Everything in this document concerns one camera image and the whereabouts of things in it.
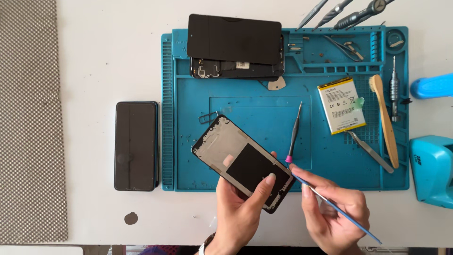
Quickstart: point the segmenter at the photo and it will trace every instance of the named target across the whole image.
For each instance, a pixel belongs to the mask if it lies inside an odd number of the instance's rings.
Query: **brush bristles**
[[[373,83],[373,77],[374,77],[374,75],[370,77],[370,79],[368,80],[368,83],[370,84],[371,91],[375,92],[374,83]]]

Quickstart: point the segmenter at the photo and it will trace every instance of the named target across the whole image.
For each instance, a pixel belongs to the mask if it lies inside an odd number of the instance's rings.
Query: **blue handle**
[[[453,73],[417,79],[410,86],[410,93],[418,99],[451,97]]]
[[[299,176],[295,175],[292,173],[292,175],[300,182],[300,183],[303,183],[303,184],[306,184],[308,186],[310,186],[310,184],[305,181],[304,179],[300,178]],[[328,203],[330,206],[332,206],[335,210],[337,210],[339,213],[343,214],[343,216],[345,216],[348,220],[350,220],[352,223],[354,223],[354,225],[356,225],[358,228],[360,228],[361,230],[363,230],[363,232],[365,232],[367,235],[371,236],[374,240],[376,240],[380,245],[382,244],[381,241],[379,241],[379,239],[377,237],[375,237],[370,231],[368,231],[366,228],[364,228],[362,225],[360,225],[360,223],[358,223],[355,219],[352,219],[347,213],[345,213],[343,210],[341,210],[337,205],[335,205],[333,202],[331,202],[329,199],[325,198],[324,196],[320,195],[319,193],[317,193],[316,191],[314,191],[316,193],[316,195],[318,195],[320,198],[322,198],[322,200],[324,200],[326,203]]]

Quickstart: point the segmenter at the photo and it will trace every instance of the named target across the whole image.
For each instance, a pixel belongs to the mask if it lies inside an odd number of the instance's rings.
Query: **sim tray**
[[[216,117],[219,116],[219,112],[215,111],[213,113],[208,113],[208,114],[198,117],[198,121],[200,122],[200,124],[210,123],[211,120],[214,120],[214,119],[211,119],[211,116],[214,114],[216,115]]]

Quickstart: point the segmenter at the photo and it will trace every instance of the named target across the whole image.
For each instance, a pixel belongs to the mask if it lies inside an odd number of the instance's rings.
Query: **gray textured mat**
[[[0,244],[64,241],[54,0],[0,0]]]

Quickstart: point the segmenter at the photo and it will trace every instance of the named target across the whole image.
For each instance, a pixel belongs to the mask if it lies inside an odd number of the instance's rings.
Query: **blue brush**
[[[319,194],[313,187],[310,186],[310,183],[306,182],[304,179],[300,178],[299,176],[295,175],[292,173],[292,175],[300,182],[303,184],[308,185],[310,189],[318,195],[322,200],[324,200],[326,203],[328,203],[330,206],[332,206],[335,210],[337,210],[339,213],[343,214],[348,220],[350,220],[352,223],[354,223],[357,227],[359,227],[361,230],[363,230],[367,235],[371,236],[374,240],[376,240],[379,244],[382,244],[381,241],[377,237],[375,237],[372,233],[370,233],[368,230],[366,230],[360,223],[358,223],[355,219],[352,219],[347,213],[343,212],[337,205],[335,205],[333,202],[331,202],[329,199],[325,198],[323,195]]]

